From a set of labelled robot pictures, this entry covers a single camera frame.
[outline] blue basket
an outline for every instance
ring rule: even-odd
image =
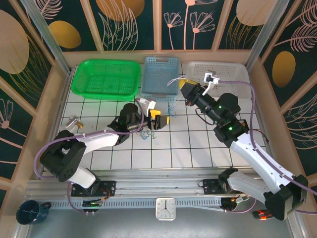
[[[178,58],[146,57],[141,96],[157,102],[175,102],[179,91],[179,81],[169,86],[167,83],[179,76],[178,67]]]

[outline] clock face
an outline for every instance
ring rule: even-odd
[[[158,198],[156,217],[161,221],[173,221],[176,217],[176,203],[174,198]]]

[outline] white basket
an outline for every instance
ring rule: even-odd
[[[187,65],[186,78],[205,85],[204,76],[206,71],[215,71],[220,80],[223,81],[250,83],[247,69],[240,63],[192,61]],[[251,98],[251,89],[247,85],[220,83],[209,91],[212,97],[220,97],[223,93],[232,93],[238,96],[239,99]]]

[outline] white tile grid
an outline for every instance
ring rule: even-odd
[[[184,73],[184,65],[181,68],[179,74]],[[84,124],[84,128],[78,130],[79,133],[105,129],[126,103],[84,100],[70,91],[62,124],[69,116],[76,115]],[[250,124],[250,102],[245,100],[239,103],[242,104],[241,118]],[[184,100],[170,104],[173,105],[172,114],[175,116],[170,117],[168,126],[155,131],[155,139],[143,140],[139,135],[133,134],[121,145],[88,153],[81,165],[92,170],[248,166],[243,158],[218,141],[212,131],[215,126],[204,123],[196,115],[196,106],[187,107]],[[158,103],[156,109],[165,114],[168,103]],[[200,110],[198,113],[211,123]],[[259,129],[255,115],[253,123],[254,129]],[[260,146],[264,146],[259,132],[254,131],[254,137]]]

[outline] green plastic basket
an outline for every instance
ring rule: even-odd
[[[132,101],[140,76],[141,67],[136,62],[89,59],[78,66],[71,91],[89,99]]]

